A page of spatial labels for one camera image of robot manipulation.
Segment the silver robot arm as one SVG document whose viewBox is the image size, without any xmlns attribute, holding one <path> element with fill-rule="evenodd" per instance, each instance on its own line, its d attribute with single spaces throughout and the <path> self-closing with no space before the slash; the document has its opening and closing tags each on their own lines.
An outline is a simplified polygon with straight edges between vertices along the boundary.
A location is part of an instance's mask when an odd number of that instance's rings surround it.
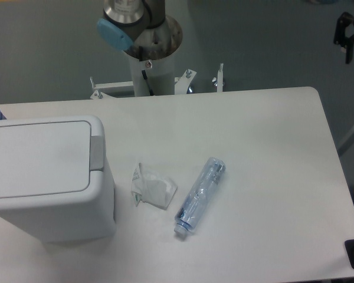
<svg viewBox="0 0 354 283">
<path fill-rule="evenodd" d="M 126 51 L 146 29 L 160 26 L 165 17 L 165 1 L 104 1 L 97 31 L 110 46 Z"/>
</svg>

